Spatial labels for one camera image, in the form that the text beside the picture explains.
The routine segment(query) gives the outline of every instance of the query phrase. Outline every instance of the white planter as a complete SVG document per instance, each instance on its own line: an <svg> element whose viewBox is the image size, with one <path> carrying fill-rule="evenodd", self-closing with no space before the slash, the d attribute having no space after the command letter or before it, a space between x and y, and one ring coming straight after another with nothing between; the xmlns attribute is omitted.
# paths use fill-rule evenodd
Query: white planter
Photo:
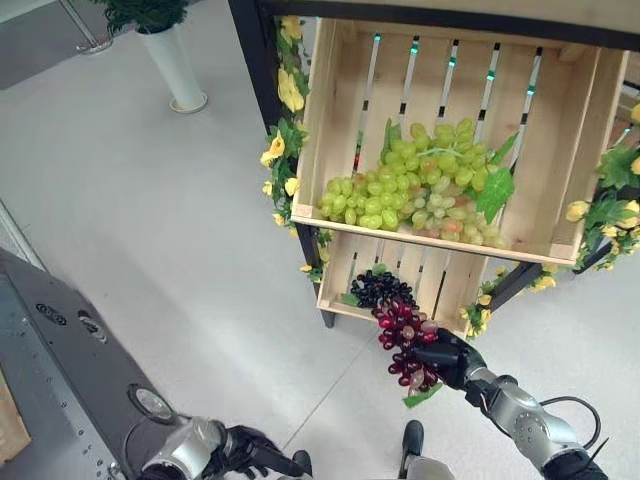
<svg viewBox="0 0 640 480"><path fill-rule="evenodd" d="M171 108L180 113L197 112L204 108L209 99L193 74L177 26L148 35L138 33L138 36L173 94Z"/></svg>

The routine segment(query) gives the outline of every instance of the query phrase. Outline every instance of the gray floor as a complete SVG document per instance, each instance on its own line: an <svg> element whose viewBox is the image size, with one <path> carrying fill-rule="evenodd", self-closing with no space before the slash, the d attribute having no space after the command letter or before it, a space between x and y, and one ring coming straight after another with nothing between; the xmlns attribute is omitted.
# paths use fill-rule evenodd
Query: gray floor
<svg viewBox="0 0 640 480"><path fill-rule="evenodd" d="M537 478L460 393L407 411L374 325L324 328L300 247L260 193L264 130L226 2L196 4L183 34L211 98L196 115L170 112L133 33L0 92L0 196L54 274L176 408L308 449L317 479L392 478L410 418L458 478ZM567 275L500 309L476 342L538 398L592 402L616 479L640 465L639 282L640 256ZM588 414L562 412L586 440Z"/></svg>

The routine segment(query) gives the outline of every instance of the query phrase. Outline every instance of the metal stand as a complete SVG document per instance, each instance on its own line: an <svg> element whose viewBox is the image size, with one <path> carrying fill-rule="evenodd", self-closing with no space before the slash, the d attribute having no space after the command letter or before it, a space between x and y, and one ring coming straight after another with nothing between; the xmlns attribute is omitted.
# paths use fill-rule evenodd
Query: metal stand
<svg viewBox="0 0 640 480"><path fill-rule="evenodd" d="M69 0L58 0L58 3L62 6L62 8L64 8L65 12L67 12L67 14L69 15L69 18L71 18L73 23L76 24L76 27L78 27L78 30L82 32L82 35L84 36L84 38L87 39L86 44L76 46L76 50L78 50L78 52L80 52L83 55L91 55L91 54L106 50L111 45L113 45L113 38L111 38L111 35L107 34L104 38L101 38L100 40L96 38L96 36L89 29L87 24L84 23L84 20L82 20L82 17L80 17L80 14L78 14L78 11L69 2Z"/></svg>
<svg viewBox="0 0 640 480"><path fill-rule="evenodd" d="M367 4L326 0L228 0L238 38L249 70L253 89L260 106L265 127L275 125L280 118L281 107L277 97L276 72L278 56L274 38L273 20L276 15L299 15L396 22L412 25L481 29L507 34L526 35L576 43L640 50L640 34L614 31L591 25L576 25L549 20L509 17L505 15L416 8L402 5ZM315 228L296 225L307 263L320 265L315 242ZM601 259L607 247L587 259L585 268ZM490 304L492 311L526 288L540 273L542 265L520 263L498 285ZM322 311L327 327L332 327L334 315Z"/></svg>

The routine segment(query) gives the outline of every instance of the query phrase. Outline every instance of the artificial vine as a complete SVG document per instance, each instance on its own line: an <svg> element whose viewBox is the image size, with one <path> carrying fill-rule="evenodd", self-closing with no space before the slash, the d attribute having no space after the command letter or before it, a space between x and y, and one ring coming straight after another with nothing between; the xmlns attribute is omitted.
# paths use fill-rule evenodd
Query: artificial vine
<svg viewBox="0 0 640 480"><path fill-rule="evenodd" d="M302 57L307 65L311 59L302 41L303 22L295 16L275 20L276 50L278 52L278 98L282 102L282 117L277 125L269 126L267 150L260 163L269 169L271 179L264 182L262 192L273 200L273 220L276 225L289 229L297 237L291 222L291 203L300 187L295 174L295 164L308 134L302 126L306 96L309 94L309 75L302 71ZM328 245L331 235L326 231L316 233L321 265L304 265L300 268L314 283L322 280L322 273L329 261Z"/></svg>
<svg viewBox="0 0 640 480"><path fill-rule="evenodd" d="M631 118L632 128L640 128L640 103L631 111ZM570 222L585 222L575 270L584 267L586 258L605 238L610 240L611 249L594 265L596 270L613 270L620 256L640 249L640 145L618 145L609 149L602 155L596 172L599 181L593 200L570 203L565 215ZM557 265L543 263L542 272L527 289L539 292L554 287L553 275L557 272ZM487 330L491 320L491 292L506 275L507 269L501 267L494 280L481 285L477 300L460 309L461 317L469 322L468 337L474 338Z"/></svg>

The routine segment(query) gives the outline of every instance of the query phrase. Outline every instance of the wooden crate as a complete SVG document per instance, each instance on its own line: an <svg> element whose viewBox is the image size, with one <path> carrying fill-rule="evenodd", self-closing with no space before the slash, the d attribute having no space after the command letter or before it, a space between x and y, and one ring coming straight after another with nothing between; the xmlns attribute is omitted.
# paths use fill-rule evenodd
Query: wooden crate
<svg viewBox="0 0 640 480"><path fill-rule="evenodd" d="M366 85L374 36L381 35L375 72ZM323 220L317 208L327 181L350 176L358 133L358 171L378 166L387 118L395 119L403 101L410 48L419 36L415 67L404 115L408 125L419 121L432 131L439 113L452 39L457 63L449 89L444 121L478 118L496 42L500 54L484 115L482 139L497 148L524 123L515 165L516 191L504 209L501 235L509 249L432 239L409 227L398 232L369 230ZM539 71L534 93L529 82L538 47ZM564 219L566 205L590 200L596 183L594 168L606 147L624 78L627 53L486 32L399 24L322 19L311 67L311 93L304 123L311 138L298 165L300 190L292 219L319 227L500 256L515 260L572 265L583 225ZM530 110L523 119L526 99ZM360 122L368 96L366 121ZM509 165L510 155L505 159Z"/></svg>
<svg viewBox="0 0 640 480"><path fill-rule="evenodd" d="M467 323L459 310L476 299L487 257L346 232L334 233L330 253L318 308L375 321L369 309L346 305L341 296L349 293L351 281L358 274L384 263L414 290L420 310L430 316L440 291L434 319L440 326L464 336Z"/></svg>
<svg viewBox="0 0 640 480"><path fill-rule="evenodd" d="M0 370L0 464L11 460L29 443L31 437Z"/></svg>

